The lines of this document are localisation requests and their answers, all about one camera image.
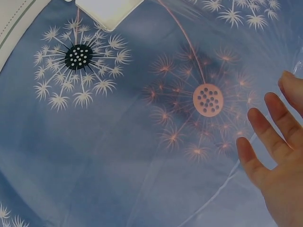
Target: dandelion seed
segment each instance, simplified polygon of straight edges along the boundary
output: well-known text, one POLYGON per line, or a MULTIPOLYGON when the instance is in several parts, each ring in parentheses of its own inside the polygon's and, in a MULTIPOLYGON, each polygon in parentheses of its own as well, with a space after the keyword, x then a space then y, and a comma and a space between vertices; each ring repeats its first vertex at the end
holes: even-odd
POLYGON ((74 20, 70 20, 68 21, 68 23, 65 24, 65 27, 64 29, 67 29, 67 30, 73 30, 75 28, 78 28, 79 25, 81 24, 82 20, 81 21, 78 21, 77 18, 74 20))
POLYGON ((232 27, 236 25, 239 27, 239 23, 243 25, 242 19, 239 14, 239 11, 232 11, 231 9, 226 10, 225 12, 220 13, 222 16, 219 16, 219 19, 224 19, 226 22, 231 23, 232 27))
POLYGON ((221 8, 223 8, 223 5, 221 5, 220 2, 221 0, 206 0, 204 1, 203 8, 211 12, 218 12, 221 8))
POLYGON ((86 108, 89 106, 90 102, 93 101, 93 98, 91 97, 92 93, 90 93, 89 91, 83 91, 83 92, 78 92, 76 94, 74 94, 74 96, 76 96, 76 98, 74 99, 74 103, 75 105, 81 105, 81 107, 83 108, 83 106, 86 106, 86 108))
POLYGON ((117 57, 115 59, 115 64, 128 64, 131 60, 131 55, 129 50, 122 50, 117 53, 117 57))
POLYGON ((70 38, 70 36, 71 36, 71 31, 67 31, 67 32, 64 32, 64 33, 61 35, 61 39, 62 39, 63 41, 66 41, 66 40, 68 40, 68 39, 70 38))
POLYGON ((74 85, 70 81, 64 82, 62 86, 67 93, 72 92, 74 89, 74 85))
POLYGON ((165 108, 156 107, 151 114, 151 118, 154 119, 156 124, 167 125, 168 123, 172 123, 171 114, 165 108))
POLYGON ((38 51, 35 55, 35 66, 37 66, 38 64, 40 64, 43 61, 43 54, 41 51, 38 51))
POLYGON ((242 9, 248 6, 247 0, 235 0, 236 6, 241 7, 242 9))
POLYGON ((259 12, 261 9, 261 7, 254 2, 249 3, 248 8, 250 8, 250 10, 252 11, 257 11, 257 12, 259 12))
POLYGON ((53 49, 51 50, 52 54, 56 54, 56 53, 60 53, 60 52, 61 52, 61 45, 60 44, 54 46, 53 49))
POLYGON ((37 98, 41 99, 46 99, 46 95, 49 95, 48 92, 48 88, 51 87, 49 85, 47 85, 46 82, 40 83, 38 82, 38 85, 34 86, 34 88, 36 89, 36 94, 37 94, 37 98))
POLYGON ((44 35, 43 35, 44 38, 42 40, 51 41, 58 34, 59 34, 59 29, 56 26, 51 27, 49 31, 44 33, 44 35))
POLYGON ((195 144, 191 144, 189 148, 185 150, 185 155, 189 160, 200 163, 202 160, 208 158, 208 148, 201 148, 195 144))
POLYGON ((108 91, 113 92, 116 83, 110 79, 100 80, 99 83, 95 84, 93 90, 96 91, 96 94, 102 92, 105 97, 107 96, 108 91))
POLYGON ((62 72, 57 72, 57 74, 54 77, 54 81, 56 84, 63 84, 65 81, 65 76, 62 72))
POLYGON ((15 216, 12 220, 14 227, 28 227, 29 223, 27 224, 24 220, 22 220, 19 216, 15 216))
POLYGON ((263 15, 247 15, 247 18, 247 23, 249 24, 249 26, 253 26, 255 27, 255 29, 261 28, 262 30, 264 30, 264 27, 268 25, 263 15))
POLYGON ((277 0, 268 0, 268 4, 273 10, 278 10, 281 8, 281 5, 277 0))
POLYGON ((151 64, 152 72, 157 75, 166 75, 168 72, 172 71, 175 66, 173 60, 166 55, 158 57, 158 59, 151 64))
POLYGON ((156 90, 153 87, 151 87, 151 86, 145 87, 143 89, 143 93, 144 93, 144 95, 143 95, 144 96, 144 100, 148 104, 154 102, 157 99, 157 97, 158 97, 158 94, 157 94, 156 90))
POLYGON ((48 45, 42 46, 41 52, 43 55, 47 55, 47 53, 49 52, 49 46, 48 45))
POLYGON ((0 202, 0 218, 1 219, 8 219, 9 218, 10 211, 6 207, 2 205, 0 202))
POLYGON ((218 51, 216 51, 216 55, 223 61, 228 63, 233 63, 238 61, 238 55, 233 52, 232 49, 229 48, 220 48, 218 51))
POLYGON ((53 97, 49 98, 49 103, 52 107, 51 109, 55 108, 57 111, 65 110, 67 108, 67 101, 68 97, 62 97, 56 93, 53 93, 53 97))
POLYGON ((124 39, 120 35, 114 35, 114 36, 111 35, 108 40, 108 44, 114 50, 118 50, 118 49, 124 48, 125 45, 127 44, 127 42, 125 42, 124 39))
POLYGON ((82 25, 79 28, 79 32, 81 32, 81 33, 88 32, 88 31, 90 31, 90 27, 88 25, 82 25))
POLYGON ((94 80, 95 76, 93 74, 86 73, 86 75, 83 77, 83 85, 90 87, 94 80))
POLYGON ((43 79, 46 69, 44 66, 39 66, 38 71, 35 72, 35 79, 43 79))
POLYGON ((114 79, 116 79, 117 77, 123 76, 122 67, 120 67, 120 66, 115 66, 115 67, 109 72, 109 76, 113 77, 114 79))
POLYGON ((265 13, 267 14, 268 18, 270 18, 271 20, 278 20, 278 14, 275 13, 272 9, 266 9, 265 13))
POLYGON ((185 136, 181 134, 177 128, 164 129, 163 134, 161 135, 163 143, 167 144, 167 149, 174 150, 179 149, 180 143, 183 142, 181 137, 185 136))
POLYGON ((10 221, 7 221, 7 220, 2 220, 2 225, 3 225, 3 227, 11 227, 11 225, 10 225, 10 221))
POLYGON ((108 48, 105 49, 105 52, 104 52, 105 57, 111 57, 111 56, 113 56, 113 54, 114 54, 114 51, 112 51, 108 48))

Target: white fabric edge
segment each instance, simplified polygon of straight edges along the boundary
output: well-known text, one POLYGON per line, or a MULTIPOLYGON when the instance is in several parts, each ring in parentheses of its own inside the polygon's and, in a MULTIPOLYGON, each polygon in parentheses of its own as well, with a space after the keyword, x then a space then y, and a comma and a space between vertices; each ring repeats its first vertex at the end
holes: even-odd
POLYGON ((30 1, 24 6, 24 9, 19 13, 18 17, 16 17, 16 21, 7 28, 8 32, 0 39, 0 45, 2 44, 0 49, 0 72, 23 34, 50 1, 51 0, 30 1))

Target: white tag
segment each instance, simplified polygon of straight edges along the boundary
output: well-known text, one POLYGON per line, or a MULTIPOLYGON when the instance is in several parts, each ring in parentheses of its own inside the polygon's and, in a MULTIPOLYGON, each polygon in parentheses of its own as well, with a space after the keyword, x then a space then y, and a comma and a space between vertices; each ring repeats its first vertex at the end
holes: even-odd
POLYGON ((144 0, 76 0, 76 5, 112 32, 144 0))

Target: blue fabric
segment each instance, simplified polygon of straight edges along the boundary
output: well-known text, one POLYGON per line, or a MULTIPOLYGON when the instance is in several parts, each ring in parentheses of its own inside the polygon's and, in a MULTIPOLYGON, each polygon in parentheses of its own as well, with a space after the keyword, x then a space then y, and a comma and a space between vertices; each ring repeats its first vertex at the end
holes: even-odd
POLYGON ((275 226, 235 139, 274 166, 246 112, 301 76, 303 3, 252 0, 255 28, 211 2, 192 20, 147 0, 109 34, 51 1, 0 75, 3 226, 275 226))

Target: dandelion seed head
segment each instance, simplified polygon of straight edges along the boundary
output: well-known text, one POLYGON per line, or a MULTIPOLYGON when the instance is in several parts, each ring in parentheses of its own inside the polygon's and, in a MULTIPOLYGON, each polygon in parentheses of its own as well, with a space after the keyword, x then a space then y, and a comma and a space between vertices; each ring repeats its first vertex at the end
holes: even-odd
POLYGON ((39 100, 48 97, 51 109, 57 111, 68 107, 71 96, 75 106, 87 108, 93 103, 89 91, 96 96, 112 93, 115 80, 123 76, 122 65, 132 60, 126 40, 119 34, 102 31, 97 23, 89 26, 82 19, 73 18, 63 28, 53 26, 42 36, 44 41, 52 40, 53 45, 42 45, 34 55, 34 89, 39 100))
POLYGON ((202 116, 214 117, 223 109, 224 98, 216 85, 202 84, 194 91, 193 103, 202 116))

